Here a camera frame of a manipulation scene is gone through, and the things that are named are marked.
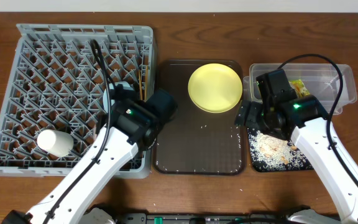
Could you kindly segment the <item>wooden chopstick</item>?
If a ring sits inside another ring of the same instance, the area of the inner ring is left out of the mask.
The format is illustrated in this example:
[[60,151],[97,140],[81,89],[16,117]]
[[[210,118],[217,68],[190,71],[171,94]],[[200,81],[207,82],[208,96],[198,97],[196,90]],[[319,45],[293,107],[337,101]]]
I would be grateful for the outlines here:
[[149,66],[145,67],[145,82],[144,82],[144,101],[147,101],[147,84],[148,84]]
[[138,70],[138,84],[139,84],[139,98],[143,101],[143,91],[142,91],[142,73],[141,69]]

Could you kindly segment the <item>green snack wrapper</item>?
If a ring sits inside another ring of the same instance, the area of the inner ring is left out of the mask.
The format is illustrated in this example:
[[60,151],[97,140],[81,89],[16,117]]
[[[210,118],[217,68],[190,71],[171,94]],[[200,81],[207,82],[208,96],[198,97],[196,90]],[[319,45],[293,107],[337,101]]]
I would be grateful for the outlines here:
[[290,80],[290,86],[296,91],[296,94],[299,98],[310,95],[310,92],[305,87],[305,84],[299,80]]

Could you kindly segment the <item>rice and food scraps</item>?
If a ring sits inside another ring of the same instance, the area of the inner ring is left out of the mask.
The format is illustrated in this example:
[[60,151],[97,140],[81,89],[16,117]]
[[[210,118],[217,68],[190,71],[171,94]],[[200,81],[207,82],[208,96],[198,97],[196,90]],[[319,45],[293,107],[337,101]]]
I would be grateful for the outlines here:
[[255,162],[264,163],[269,169],[289,165],[301,157],[291,141],[281,140],[260,131],[250,132],[250,154]]

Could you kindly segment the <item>white cup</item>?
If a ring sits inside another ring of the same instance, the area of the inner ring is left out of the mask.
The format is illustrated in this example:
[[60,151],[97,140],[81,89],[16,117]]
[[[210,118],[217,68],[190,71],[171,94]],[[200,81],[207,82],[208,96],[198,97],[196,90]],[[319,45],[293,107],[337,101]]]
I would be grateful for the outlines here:
[[54,156],[65,157],[73,149],[74,140],[68,133],[46,129],[38,135],[37,145]]

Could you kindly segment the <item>light blue bowl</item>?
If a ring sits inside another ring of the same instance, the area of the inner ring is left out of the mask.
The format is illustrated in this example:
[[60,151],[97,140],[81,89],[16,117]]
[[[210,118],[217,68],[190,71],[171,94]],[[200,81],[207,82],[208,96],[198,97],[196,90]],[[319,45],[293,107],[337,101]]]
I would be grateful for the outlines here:
[[103,93],[103,110],[107,113],[108,109],[115,103],[114,100],[110,100],[107,96],[107,90],[104,90]]

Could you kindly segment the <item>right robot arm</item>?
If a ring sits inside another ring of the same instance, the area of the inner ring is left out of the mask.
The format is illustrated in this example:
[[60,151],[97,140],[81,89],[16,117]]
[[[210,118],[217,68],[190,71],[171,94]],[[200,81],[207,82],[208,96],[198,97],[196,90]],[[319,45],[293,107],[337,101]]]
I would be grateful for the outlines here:
[[342,223],[358,223],[358,166],[313,95],[297,97],[283,69],[256,78],[262,102],[244,100],[235,124],[291,141],[329,192]]

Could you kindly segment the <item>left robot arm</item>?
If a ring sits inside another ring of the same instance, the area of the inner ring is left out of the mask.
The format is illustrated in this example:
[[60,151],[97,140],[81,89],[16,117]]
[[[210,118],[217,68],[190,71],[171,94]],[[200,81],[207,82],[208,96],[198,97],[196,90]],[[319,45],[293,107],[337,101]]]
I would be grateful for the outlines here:
[[71,172],[28,212],[11,210],[3,223],[78,223],[110,179],[139,151],[151,148],[177,110],[165,90],[147,101],[117,85],[107,90],[110,108],[106,124]]

